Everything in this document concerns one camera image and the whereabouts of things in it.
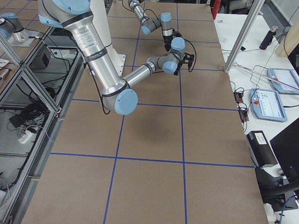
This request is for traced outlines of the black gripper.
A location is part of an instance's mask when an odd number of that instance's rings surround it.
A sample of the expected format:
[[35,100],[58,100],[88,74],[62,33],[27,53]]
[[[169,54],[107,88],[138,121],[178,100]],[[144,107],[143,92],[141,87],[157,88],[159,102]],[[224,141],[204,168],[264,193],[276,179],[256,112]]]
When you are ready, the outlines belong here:
[[176,70],[174,71],[174,75],[177,76],[179,73],[180,68],[182,67],[183,64],[187,64],[188,66],[188,72],[193,71],[193,62],[194,62],[195,55],[194,54],[189,54],[189,53],[184,53],[184,57],[182,60],[179,61]]
[[171,49],[171,42],[175,37],[182,37],[182,34],[176,30],[163,30],[164,48],[166,52]]

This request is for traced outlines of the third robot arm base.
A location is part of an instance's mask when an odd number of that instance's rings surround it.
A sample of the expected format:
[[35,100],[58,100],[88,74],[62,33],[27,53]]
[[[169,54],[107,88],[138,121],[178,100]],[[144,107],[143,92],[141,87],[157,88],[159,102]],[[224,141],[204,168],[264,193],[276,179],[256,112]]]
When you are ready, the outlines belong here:
[[29,47],[33,41],[14,13],[0,15],[0,34],[14,47]]

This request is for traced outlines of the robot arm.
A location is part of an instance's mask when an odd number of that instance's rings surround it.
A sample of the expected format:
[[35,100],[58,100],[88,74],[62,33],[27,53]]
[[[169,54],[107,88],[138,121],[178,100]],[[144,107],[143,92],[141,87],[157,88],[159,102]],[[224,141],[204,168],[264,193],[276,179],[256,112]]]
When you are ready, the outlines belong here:
[[164,39],[166,54],[150,57],[135,71],[125,77],[116,69],[116,60],[112,59],[109,44],[102,42],[104,35],[110,34],[109,27],[96,28],[95,15],[107,25],[105,9],[97,12],[91,8],[89,0],[40,0],[38,1],[39,20],[42,24],[69,31],[81,51],[84,62],[90,67],[102,85],[101,103],[103,110],[114,111],[120,115],[132,113],[138,103],[137,93],[132,89],[151,74],[162,70],[177,75],[183,64],[193,70],[196,54],[185,51],[186,40],[175,31],[171,24],[171,14],[162,13],[151,20],[141,7],[140,0],[128,1],[145,35],[160,28]]
[[[141,24],[141,30],[144,35],[149,35],[155,30],[161,28],[164,40],[164,48],[168,52],[171,49],[171,42],[174,37],[182,37],[182,35],[175,31],[172,25],[172,16],[170,12],[156,15],[151,9],[143,9],[141,3],[143,0],[128,0],[128,11],[134,12]],[[146,10],[151,11],[155,18],[151,19],[146,15]]]

